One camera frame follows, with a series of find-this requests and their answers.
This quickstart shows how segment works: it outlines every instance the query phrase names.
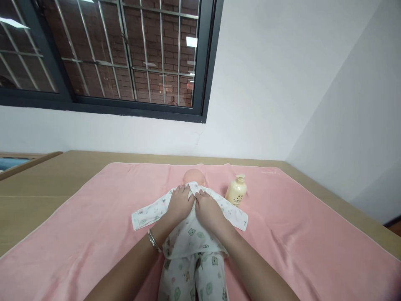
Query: wooden table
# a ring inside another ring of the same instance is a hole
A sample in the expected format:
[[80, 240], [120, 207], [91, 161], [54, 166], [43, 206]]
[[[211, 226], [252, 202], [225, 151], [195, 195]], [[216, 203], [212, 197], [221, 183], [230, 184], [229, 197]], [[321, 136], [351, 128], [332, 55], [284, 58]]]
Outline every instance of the wooden table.
[[112, 162], [274, 166], [401, 260], [401, 237], [284, 161], [158, 156], [72, 150], [0, 181], [0, 256], [32, 232]]

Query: pajama sleeve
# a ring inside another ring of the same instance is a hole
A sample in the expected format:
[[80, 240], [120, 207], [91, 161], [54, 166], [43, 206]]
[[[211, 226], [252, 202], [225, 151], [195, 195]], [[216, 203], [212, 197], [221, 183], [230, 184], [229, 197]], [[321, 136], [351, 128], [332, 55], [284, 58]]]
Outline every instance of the pajama sleeve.
[[173, 189], [153, 204], [143, 207], [132, 214], [132, 225], [135, 231], [157, 222], [166, 213], [172, 192]]
[[221, 195], [215, 193], [210, 188], [199, 186], [196, 182], [189, 183], [189, 186], [193, 194], [199, 192], [199, 190], [201, 189], [203, 191], [206, 191], [211, 197], [216, 200], [223, 212], [224, 217], [228, 219], [235, 228], [238, 228], [242, 231], [246, 230], [246, 226], [248, 224], [248, 215], [245, 212], [234, 206]]

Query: baby doll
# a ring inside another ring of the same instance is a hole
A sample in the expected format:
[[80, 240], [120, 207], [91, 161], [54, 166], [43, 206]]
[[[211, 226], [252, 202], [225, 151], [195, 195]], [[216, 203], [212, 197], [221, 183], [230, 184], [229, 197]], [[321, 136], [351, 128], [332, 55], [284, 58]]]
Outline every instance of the baby doll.
[[[209, 193], [220, 205], [224, 216], [233, 226], [245, 231], [248, 215], [213, 190], [204, 187], [205, 176], [197, 169], [188, 170], [183, 183], [190, 186], [190, 194], [199, 190]], [[132, 214], [134, 230], [156, 222], [168, 208], [171, 189], [155, 203]], [[227, 251], [199, 223], [195, 204], [190, 214], [168, 236], [163, 244], [165, 262], [159, 285], [159, 301], [228, 300], [224, 257]]]

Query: doll head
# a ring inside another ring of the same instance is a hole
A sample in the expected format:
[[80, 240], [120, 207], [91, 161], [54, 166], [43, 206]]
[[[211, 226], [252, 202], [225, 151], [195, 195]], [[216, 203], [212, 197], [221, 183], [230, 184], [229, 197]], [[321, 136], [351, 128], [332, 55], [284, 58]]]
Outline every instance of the doll head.
[[198, 169], [190, 169], [184, 174], [183, 184], [196, 182], [201, 186], [205, 186], [206, 179], [203, 173]]

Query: bracelet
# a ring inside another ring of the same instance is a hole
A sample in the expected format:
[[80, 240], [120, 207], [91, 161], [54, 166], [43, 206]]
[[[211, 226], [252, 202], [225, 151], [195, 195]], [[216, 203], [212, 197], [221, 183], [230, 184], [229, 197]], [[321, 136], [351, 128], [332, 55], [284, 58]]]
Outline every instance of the bracelet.
[[152, 233], [151, 233], [151, 231], [150, 231], [150, 228], [149, 228], [149, 230], [147, 231], [147, 234], [149, 235], [149, 240], [150, 240], [151, 244], [157, 249], [157, 251], [158, 251], [159, 253], [161, 253], [162, 251], [161, 251], [161, 249], [159, 248], [159, 246], [157, 245], [157, 243], [156, 243], [156, 241], [155, 241], [155, 238], [153, 237], [153, 235], [152, 235]]

